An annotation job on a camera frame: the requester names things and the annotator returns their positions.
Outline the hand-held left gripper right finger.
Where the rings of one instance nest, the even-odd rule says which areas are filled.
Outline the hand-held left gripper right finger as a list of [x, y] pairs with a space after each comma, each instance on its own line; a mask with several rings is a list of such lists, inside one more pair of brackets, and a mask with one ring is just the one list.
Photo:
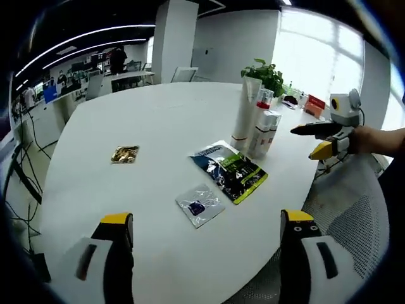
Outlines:
[[352, 255], [300, 210], [281, 211], [280, 276], [280, 303], [347, 303], [361, 287]]

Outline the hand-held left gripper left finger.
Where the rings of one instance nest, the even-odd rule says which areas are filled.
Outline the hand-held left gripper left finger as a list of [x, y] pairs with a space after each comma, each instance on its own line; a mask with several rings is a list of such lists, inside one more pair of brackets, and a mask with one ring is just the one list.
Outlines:
[[55, 292], [64, 303], [133, 303], [133, 215], [106, 215], [62, 257]]

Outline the person's right hand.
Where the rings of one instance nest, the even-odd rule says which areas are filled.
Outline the person's right hand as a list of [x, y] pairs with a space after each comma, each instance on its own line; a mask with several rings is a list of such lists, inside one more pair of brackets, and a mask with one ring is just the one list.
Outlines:
[[358, 126], [349, 135], [349, 154], [370, 154], [378, 151], [378, 131], [368, 126]]

